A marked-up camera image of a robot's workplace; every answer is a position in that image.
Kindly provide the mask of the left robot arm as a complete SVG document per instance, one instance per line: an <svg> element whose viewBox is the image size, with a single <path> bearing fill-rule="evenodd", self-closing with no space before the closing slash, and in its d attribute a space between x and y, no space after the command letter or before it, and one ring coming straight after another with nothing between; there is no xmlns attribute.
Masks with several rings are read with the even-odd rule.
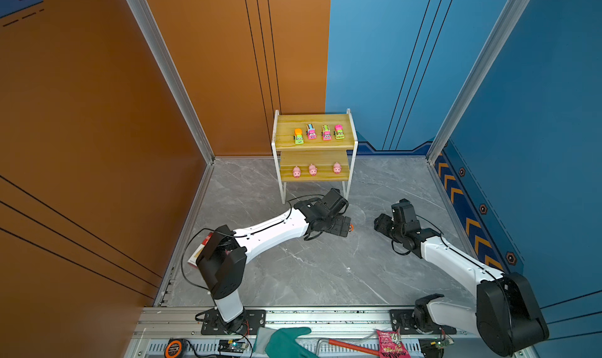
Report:
<svg viewBox="0 0 602 358"><path fill-rule="evenodd" d="M246 265L257 256L288 240L309 241L321 234L347 237L352 231L351 219L344 215L349 201L335 188L324 195L296 197L287 204L286 212L255 226L230 229L223 225L207 230L194 263L216 308L204 318L211 328L234 334L261 321L258 312L246 311L238 291Z"/></svg>

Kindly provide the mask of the pink grey toy truck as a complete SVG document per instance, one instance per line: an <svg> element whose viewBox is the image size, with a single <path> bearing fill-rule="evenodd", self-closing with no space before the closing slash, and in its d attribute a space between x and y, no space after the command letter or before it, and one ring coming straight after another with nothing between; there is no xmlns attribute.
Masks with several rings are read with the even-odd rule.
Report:
<svg viewBox="0 0 602 358"><path fill-rule="evenodd" d="M312 124L307 125L307 138L309 140L316 140L317 138L316 130Z"/></svg>

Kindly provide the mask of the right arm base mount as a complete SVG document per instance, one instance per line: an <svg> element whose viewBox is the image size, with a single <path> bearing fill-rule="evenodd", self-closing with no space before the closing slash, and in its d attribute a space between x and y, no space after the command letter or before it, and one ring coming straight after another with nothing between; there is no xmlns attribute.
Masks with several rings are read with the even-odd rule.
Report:
<svg viewBox="0 0 602 358"><path fill-rule="evenodd" d="M457 330L433 322L425 309L391 309L390 324L400 334L456 334Z"/></svg>

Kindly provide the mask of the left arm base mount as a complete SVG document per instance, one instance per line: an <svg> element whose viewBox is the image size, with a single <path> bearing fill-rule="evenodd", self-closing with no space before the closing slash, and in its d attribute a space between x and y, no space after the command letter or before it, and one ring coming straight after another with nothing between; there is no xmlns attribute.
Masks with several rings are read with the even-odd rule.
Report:
<svg viewBox="0 0 602 358"><path fill-rule="evenodd" d="M202 335L256 335L266 324L265 309L243 309L231 322L225 322L217 309L208 309L195 315L194 319L202 326Z"/></svg>

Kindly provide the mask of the green truck pink tank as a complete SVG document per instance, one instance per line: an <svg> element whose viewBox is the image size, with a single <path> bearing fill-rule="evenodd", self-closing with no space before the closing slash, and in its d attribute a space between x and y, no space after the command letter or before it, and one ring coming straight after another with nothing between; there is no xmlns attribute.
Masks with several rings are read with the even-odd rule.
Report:
<svg viewBox="0 0 602 358"><path fill-rule="evenodd" d="M337 124L335 126L335 139L336 140L344 140L345 139L343 126L341 124Z"/></svg>

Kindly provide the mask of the pink green toy car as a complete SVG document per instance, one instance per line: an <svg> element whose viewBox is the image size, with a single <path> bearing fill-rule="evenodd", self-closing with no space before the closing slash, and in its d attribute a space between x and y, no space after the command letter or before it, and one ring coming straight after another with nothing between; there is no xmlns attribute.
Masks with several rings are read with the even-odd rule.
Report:
<svg viewBox="0 0 602 358"><path fill-rule="evenodd" d="M322 136L323 141L331 141L332 140L332 131L327 124L324 124L322 126L321 136Z"/></svg>

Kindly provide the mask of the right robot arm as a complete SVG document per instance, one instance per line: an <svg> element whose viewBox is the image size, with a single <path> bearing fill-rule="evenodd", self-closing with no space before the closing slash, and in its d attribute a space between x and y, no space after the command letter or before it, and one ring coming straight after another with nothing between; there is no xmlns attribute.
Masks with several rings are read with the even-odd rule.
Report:
<svg viewBox="0 0 602 358"><path fill-rule="evenodd" d="M412 203L401 199L391 215L374 221L376 232L393 244L447 273L475 298L473 306L444 302L442 294L415 301L411 317L400 323L422 334L443 333L445 328L477 334L499 356L544 342L550 331L528 279L520 273L504 273L460 251L435 229L420 225Z"/></svg>

